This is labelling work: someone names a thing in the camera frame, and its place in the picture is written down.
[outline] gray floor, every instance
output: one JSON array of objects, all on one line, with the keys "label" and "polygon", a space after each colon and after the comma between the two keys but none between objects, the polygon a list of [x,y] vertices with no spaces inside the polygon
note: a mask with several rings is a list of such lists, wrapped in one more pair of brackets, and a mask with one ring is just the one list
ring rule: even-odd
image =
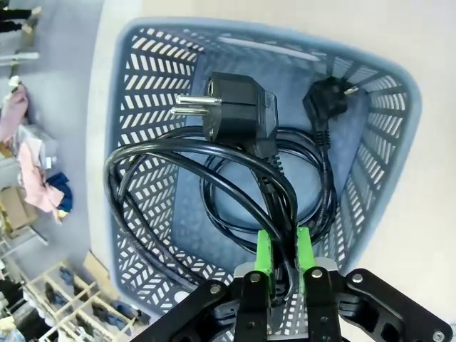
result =
[{"label": "gray floor", "polygon": [[[35,228],[49,240],[31,242],[18,255],[21,268],[33,277],[68,258],[81,267],[90,249],[86,200],[86,119],[95,38],[103,0],[11,0],[10,8],[42,6],[34,50],[40,58],[19,66],[29,91],[31,120],[59,142],[58,169],[70,180],[73,211],[56,224],[41,215]],[[5,83],[5,71],[0,82]]]}]

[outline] screw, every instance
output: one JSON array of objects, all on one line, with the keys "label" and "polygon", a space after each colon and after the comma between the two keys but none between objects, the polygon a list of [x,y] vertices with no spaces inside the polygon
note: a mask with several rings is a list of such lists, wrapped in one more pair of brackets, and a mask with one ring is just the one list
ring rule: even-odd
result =
[{"label": "screw", "polygon": [[434,332],[434,335],[432,335],[432,339],[434,342],[443,342],[445,340],[445,335],[442,331],[436,331]]},{"label": "screw", "polygon": [[211,294],[218,294],[221,289],[220,285],[214,284],[211,286]]},{"label": "screw", "polygon": [[261,278],[260,275],[257,273],[253,273],[250,275],[250,281],[252,283],[257,283],[260,280],[260,278]]},{"label": "screw", "polygon": [[321,278],[323,276],[323,272],[320,271],[319,269],[316,269],[315,271],[312,271],[312,277],[313,278]]},{"label": "screw", "polygon": [[361,283],[363,281],[363,276],[361,276],[360,274],[355,274],[352,278],[353,280],[353,283]]}]

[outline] plastic basket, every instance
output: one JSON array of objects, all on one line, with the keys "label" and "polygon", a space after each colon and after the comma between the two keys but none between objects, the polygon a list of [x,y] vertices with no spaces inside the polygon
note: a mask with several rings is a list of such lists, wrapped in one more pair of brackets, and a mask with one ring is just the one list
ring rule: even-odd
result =
[{"label": "plastic basket", "polygon": [[[179,94],[202,94],[212,70],[253,76],[277,95],[279,122],[303,128],[309,122],[301,99],[311,81],[335,76],[361,89],[350,113],[330,126],[340,205],[331,233],[316,247],[317,255],[335,259],[342,273],[349,271],[383,215],[413,140],[421,106],[414,80],[382,58],[295,31],[210,19],[143,19],[131,23],[118,41],[107,153],[188,124],[169,109]],[[297,177],[291,180],[295,187],[318,191],[318,177],[310,171],[301,168]],[[230,282],[229,265],[249,257],[215,228],[208,234],[211,227],[192,183],[197,185],[195,176],[151,157],[135,174],[130,191],[172,253],[205,277]],[[158,252],[133,213],[125,216],[142,242]],[[111,277],[124,297],[150,314],[166,312],[185,297],[138,259],[114,221],[111,232]],[[204,254],[211,248],[217,253]],[[198,256],[188,251],[198,251]],[[284,309],[280,332],[302,332],[304,320],[302,301],[294,295]]]}]

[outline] folded clothes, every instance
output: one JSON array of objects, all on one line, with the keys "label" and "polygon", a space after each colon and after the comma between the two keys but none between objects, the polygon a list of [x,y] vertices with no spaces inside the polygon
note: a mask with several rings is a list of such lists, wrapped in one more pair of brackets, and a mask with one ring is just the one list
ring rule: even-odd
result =
[{"label": "folded clothes", "polygon": [[25,201],[44,212],[52,212],[58,220],[58,206],[65,194],[43,181],[43,175],[36,166],[40,140],[29,138],[19,148],[18,161],[21,165],[23,186],[26,190]]},{"label": "folded clothes", "polygon": [[63,172],[59,172],[58,174],[48,178],[49,185],[63,192],[63,199],[58,205],[58,210],[70,212],[73,209],[73,193],[66,183],[68,183],[68,178]]},{"label": "folded clothes", "polygon": [[27,92],[19,84],[16,90],[5,100],[0,117],[0,141],[7,142],[16,133],[29,107]]}]

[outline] power cord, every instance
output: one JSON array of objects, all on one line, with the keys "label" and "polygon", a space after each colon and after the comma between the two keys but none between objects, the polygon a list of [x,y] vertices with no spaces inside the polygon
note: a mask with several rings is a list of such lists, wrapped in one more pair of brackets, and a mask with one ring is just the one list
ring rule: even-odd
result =
[{"label": "power cord", "polygon": [[[288,298],[295,287],[296,227],[308,226],[315,244],[328,233],[336,214],[337,196],[327,154],[328,120],[345,111],[346,103],[344,107],[343,86],[331,79],[314,83],[303,99],[312,121],[313,134],[296,128],[280,128],[275,96],[266,92],[252,78],[213,73],[207,84],[207,96],[196,98],[181,95],[177,98],[179,106],[172,109],[175,115],[202,115],[203,126],[178,128],[156,140],[122,146],[113,151],[105,162],[105,191],[115,221],[138,256],[187,290],[195,289],[204,281],[202,276],[184,265],[160,241],[128,192],[139,166],[149,157],[157,157],[201,177],[200,191],[209,220],[239,246],[252,253],[256,251],[254,243],[238,237],[234,232],[256,234],[260,227],[266,230],[274,245],[274,264],[279,273],[285,274],[284,298]],[[336,101],[337,104],[329,105],[325,102],[327,100]],[[207,141],[188,139],[202,136]],[[203,154],[208,158],[201,165],[181,155],[181,152]],[[278,152],[289,153],[309,162],[321,176],[320,200],[305,212],[297,213],[296,193],[283,174]],[[130,166],[122,176],[119,167],[123,160],[130,160]],[[219,174],[228,162],[237,162],[252,171],[266,203],[267,213],[242,189]],[[241,227],[223,220],[214,202],[215,188],[240,203],[258,221],[259,228]],[[164,261],[160,261],[156,254],[146,248],[128,226],[125,216],[129,209],[139,219],[141,227],[145,228]],[[166,264],[169,263],[175,264],[178,270],[168,268]]]}]

